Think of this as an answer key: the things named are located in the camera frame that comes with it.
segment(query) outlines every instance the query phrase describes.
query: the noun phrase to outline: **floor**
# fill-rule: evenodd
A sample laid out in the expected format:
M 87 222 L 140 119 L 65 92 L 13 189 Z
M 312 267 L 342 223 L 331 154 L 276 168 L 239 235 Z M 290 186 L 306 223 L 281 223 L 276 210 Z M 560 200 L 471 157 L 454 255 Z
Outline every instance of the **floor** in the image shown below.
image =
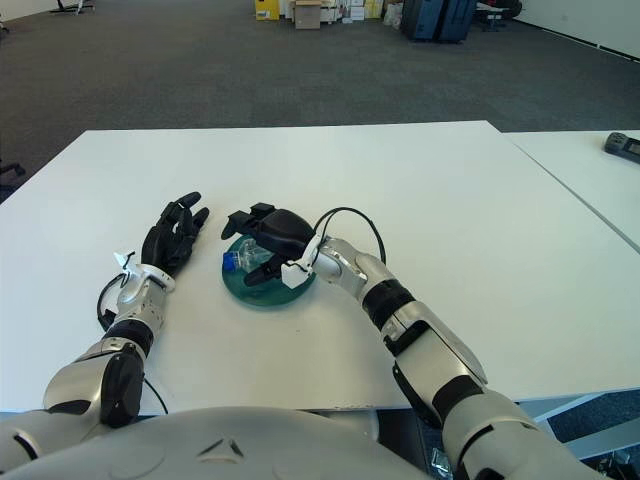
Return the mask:
M 79 17 L 7 22 L 0 156 L 27 174 L 3 183 L 24 182 L 90 129 L 477 119 L 504 132 L 640 128 L 640 65 L 515 22 L 437 45 L 376 21 L 305 32 L 256 22 L 250 1 L 97 4 Z M 551 423 L 566 441 L 622 421 L 621 412 L 640 415 L 638 392 Z M 383 412 L 381 425 L 385 444 L 427 468 L 438 432 L 410 411 Z

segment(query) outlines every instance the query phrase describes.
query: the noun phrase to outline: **teal plate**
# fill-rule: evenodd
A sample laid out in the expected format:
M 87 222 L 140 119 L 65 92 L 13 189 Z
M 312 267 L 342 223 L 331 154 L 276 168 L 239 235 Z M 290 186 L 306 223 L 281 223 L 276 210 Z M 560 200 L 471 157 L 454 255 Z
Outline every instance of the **teal plate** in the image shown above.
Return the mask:
M 247 238 L 251 237 L 249 235 L 243 235 L 236 240 L 227 251 L 237 251 L 242 242 Z M 294 289 L 287 287 L 276 278 L 260 285 L 256 285 L 255 287 L 247 287 L 244 284 L 244 277 L 246 274 L 247 272 L 242 269 L 238 269 L 235 272 L 227 272 L 222 269 L 222 280 L 231 294 L 238 300 L 248 303 L 249 305 L 256 305 L 259 307 L 273 307 L 275 305 L 284 305 L 285 303 L 293 302 L 296 298 L 307 291 L 316 278 L 316 274 L 314 273 L 306 282 Z

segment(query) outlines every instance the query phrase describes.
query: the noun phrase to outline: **silver arm segment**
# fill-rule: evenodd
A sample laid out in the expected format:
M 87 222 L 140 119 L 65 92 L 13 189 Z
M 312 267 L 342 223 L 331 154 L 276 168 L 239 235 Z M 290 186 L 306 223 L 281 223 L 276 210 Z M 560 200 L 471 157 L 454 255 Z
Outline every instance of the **silver arm segment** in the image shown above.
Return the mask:
M 418 416 L 443 428 L 457 479 L 601 478 L 511 400 L 486 388 L 471 350 L 376 257 L 332 238 L 313 269 L 352 295 L 380 330 L 401 390 Z
M 126 269 L 118 315 L 105 336 L 50 381 L 44 410 L 0 423 L 0 472 L 130 423 L 139 412 L 144 362 L 164 323 L 173 279 L 156 267 Z

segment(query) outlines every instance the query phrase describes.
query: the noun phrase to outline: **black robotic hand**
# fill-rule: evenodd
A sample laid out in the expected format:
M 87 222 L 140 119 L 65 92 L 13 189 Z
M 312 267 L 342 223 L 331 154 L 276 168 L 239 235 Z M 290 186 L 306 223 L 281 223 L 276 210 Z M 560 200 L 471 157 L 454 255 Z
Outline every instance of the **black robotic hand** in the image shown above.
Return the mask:
M 235 233 L 251 235 L 259 246 L 274 254 L 269 261 L 244 277 L 244 283 L 250 287 L 280 278 L 282 264 L 302 257 L 315 235 L 311 225 L 303 218 L 266 203 L 255 204 L 251 207 L 251 213 L 237 211 L 229 215 L 222 239 L 226 240 Z
M 200 193 L 192 192 L 166 206 L 144 239 L 142 263 L 154 265 L 171 276 L 187 263 L 193 242 L 209 216 L 208 208 L 191 214 L 191 207 L 200 198 Z

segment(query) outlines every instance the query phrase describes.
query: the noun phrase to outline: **white wall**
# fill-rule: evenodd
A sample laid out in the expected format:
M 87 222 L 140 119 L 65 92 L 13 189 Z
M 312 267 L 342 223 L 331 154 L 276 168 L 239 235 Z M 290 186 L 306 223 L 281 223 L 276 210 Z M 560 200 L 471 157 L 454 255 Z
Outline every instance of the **white wall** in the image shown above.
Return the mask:
M 62 3 L 67 5 L 76 2 L 64 0 Z M 0 13 L 2 14 L 0 18 L 11 20 L 54 8 L 57 8 L 56 0 L 0 0 Z
M 523 0 L 518 20 L 640 57 L 640 0 Z

